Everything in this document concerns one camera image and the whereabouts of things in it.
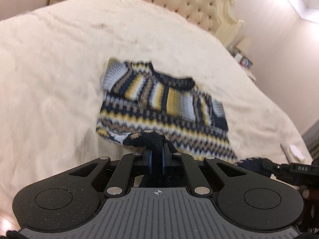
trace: striped sweater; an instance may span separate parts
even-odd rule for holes
[[[96,131],[105,139],[122,144],[130,133],[153,129],[197,160],[237,160],[222,103],[198,89],[192,78],[158,73],[151,62],[110,59],[103,91]]]

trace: crosshair marking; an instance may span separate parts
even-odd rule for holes
[[[157,196],[158,195],[160,195],[160,194],[162,194],[163,192],[162,191],[160,191],[160,190],[156,190],[156,191],[154,191],[154,194],[156,194]]]

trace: photo frame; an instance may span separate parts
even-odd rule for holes
[[[247,69],[250,69],[251,66],[253,65],[253,63],[247,58],[247,57],[242,57],[239,64],[242,66],[242,67],[245,67]]]

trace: white blanket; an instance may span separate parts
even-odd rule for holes
[[[0,22],[0,209],[24,186],[123,148],[95,133],[109,57],[152,60],[192,76],[224,104],[238,158],[284,163],[280,143],[310,155],[287,115],[221,43],[141,0],[74,0]]]

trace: wooden floor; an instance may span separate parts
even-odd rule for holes
[[[0,235],[5,235],[7,230],[19,230],[19,225],[16,220],[4,214],[0,210]]]

